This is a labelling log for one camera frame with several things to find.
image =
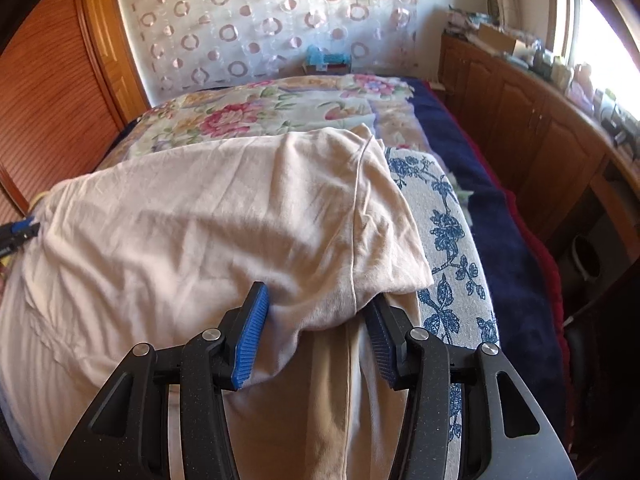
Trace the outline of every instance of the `window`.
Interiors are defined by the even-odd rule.
[[[618,104],[640,119],[640,72],[607,20],[590,0],[556,2],[556,28],[549,49],[570,66],[590,64],[593,87],[610,89]]]

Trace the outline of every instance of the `bed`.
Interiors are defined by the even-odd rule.
[[[187,94],[133,121],[97,169],[211,139],[363,123],[387,146],[391,176],[432,267],[434,285],[418,292],[424,326],[450,344],[500,343],[562,436],[567,354],[557,269],[519,218],[513,196],[424,83],[307,76]],[[4,395],[0,408],[28,462],[28,443],[12,427]],[[455,449],[461,408],[453,388],[449,441]],[[451,472],[455,465],[450,462]]]

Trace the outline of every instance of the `floral bedspread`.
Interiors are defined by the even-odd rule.
[[[185,94],[142,115],[99,170],[185,144],[366,124],[387,146],[430,152],[398,78],[302,76]]]
[[[498,343],[480,256],[451,182],[430,154],[387,148],[385,156],[414,215],[433,273],[433,285],[418,291],[424,327],[456,346]],[[462,391],[459,384],[452,384],[447,480],[458,477],[461,437]]]

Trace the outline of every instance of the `blue floral pattern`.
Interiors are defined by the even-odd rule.
[[[454,188],[431,155],[388,148],[385,156],[431,265],[434,284],[417,293],[423,326],[448,344],[476,348],[482,342],[498,343],[484,271],[458,199],[460,193],[468,199],[469,193]],[[460,385],[452,384],[449,395],[451,446],[462,436]]]

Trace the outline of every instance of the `beige t-shirt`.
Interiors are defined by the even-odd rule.
[[[58,184],[35,215],[0,308],[0,382],[39,471],[133,345],[187,342],[259,280],[254,371],[225,396],[241,477],[388,474],[404,396],[356,313],[387,292],[419,322],[433,279],[366,127],[155,153]]]

